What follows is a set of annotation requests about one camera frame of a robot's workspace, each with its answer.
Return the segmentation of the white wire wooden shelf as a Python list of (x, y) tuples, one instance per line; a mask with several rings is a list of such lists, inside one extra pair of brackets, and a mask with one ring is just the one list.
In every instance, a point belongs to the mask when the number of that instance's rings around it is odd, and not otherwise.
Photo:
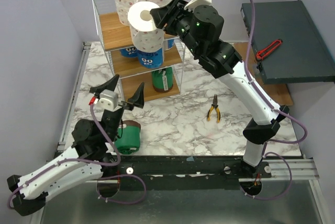
[(130, 98), (138, 86), (144, 82), (144, 100), (150, 101), (180, 94), (184, 72), (185, 46), (180, 39), (165, 35), (164, 40), (174, 40), (174, 46), (164, 52), (161, 69), (172, 68), (173, 86), (164, 93), (154, 90), (152, 85), (152, 69), (145, 68), (135, 58), (121, 55), (121, 49), (133, 46), (130, 28), (122, 25), (115, 12), (114, 0), (92, 0), (97, 34), (112, 74), (120, 75), (117, 88), (122, 99)]

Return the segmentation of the plain white bottom paper roll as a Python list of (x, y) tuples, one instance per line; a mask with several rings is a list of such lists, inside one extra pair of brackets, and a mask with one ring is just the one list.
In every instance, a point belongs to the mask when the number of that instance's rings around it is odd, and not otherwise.
[(152, 53), (163, 47), (164, 32), (155, 26), (151, 9), (159, 8), (153, 2), (141, 1), (128, 11), (128, 22), (133, 45), (142, 52)]

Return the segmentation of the blue-bottom paper roll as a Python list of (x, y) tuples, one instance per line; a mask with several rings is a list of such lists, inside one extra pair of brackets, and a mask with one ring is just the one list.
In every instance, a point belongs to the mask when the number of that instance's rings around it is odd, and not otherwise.
[(143, 52), (137, 50), (137, 57), (139, 63), (148, 69), (156, 69), (164, 62), (163, 48), (155, 52)]

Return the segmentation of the brown paper roll green base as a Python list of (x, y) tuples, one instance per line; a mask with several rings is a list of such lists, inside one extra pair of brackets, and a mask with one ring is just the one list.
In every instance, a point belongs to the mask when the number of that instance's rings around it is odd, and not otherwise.
[(172, 67), (152, 71), (151, 78), (152, 86), (156, 92), (167, 93), (173, 88)]

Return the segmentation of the blue cartoon-face paper roll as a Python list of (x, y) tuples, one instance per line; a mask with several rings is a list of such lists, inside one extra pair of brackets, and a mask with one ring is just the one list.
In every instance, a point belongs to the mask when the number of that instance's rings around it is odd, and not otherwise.
[(138, 56), (137, 48), (134, 46), (120, 49), (120, 53), (126, 58), (136, 58)]

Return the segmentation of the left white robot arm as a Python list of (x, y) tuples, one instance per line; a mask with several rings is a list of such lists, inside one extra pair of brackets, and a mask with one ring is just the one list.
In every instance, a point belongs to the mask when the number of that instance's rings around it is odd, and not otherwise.
[(90, 180), (118, 180), (133, 178), (134, 174), (121, 174), (120, 152), (114, 143), (123, 133), (124, 111), (144, 107), (144, 83), (141, 83), (127, 101), (118, 99), (115, 88), (116, 74), (102, 85), (91, 87), (90, 120), (81, 119), (72, 131), (73, 144), (56, 158), (27, 175), (12, 175), (7, 179), (11, 194), (7, 207), (21, 216), (42, 209), (48, 201), (68, 189)]

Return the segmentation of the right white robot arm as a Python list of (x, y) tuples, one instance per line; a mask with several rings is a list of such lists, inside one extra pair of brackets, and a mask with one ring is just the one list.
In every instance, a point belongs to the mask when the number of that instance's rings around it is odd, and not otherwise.
[(150, 15), (157, 28), (179, 36), (202, 68), (228, 86), (251, 113), (252, 119), (243, 130), (247, 144), (241, 173), (252, 178), (260, 171), (264, 144), (277, 134), (285, 118), (280, 113), (288, 112), (288, 107), (271, 101), (257, 81), (248, 79), (241, 55), (219, 38), (224, 18), (217, 10), (200, 4), (189, 11), (186, 5), (185, 0), (172, 0), (151, 9)]

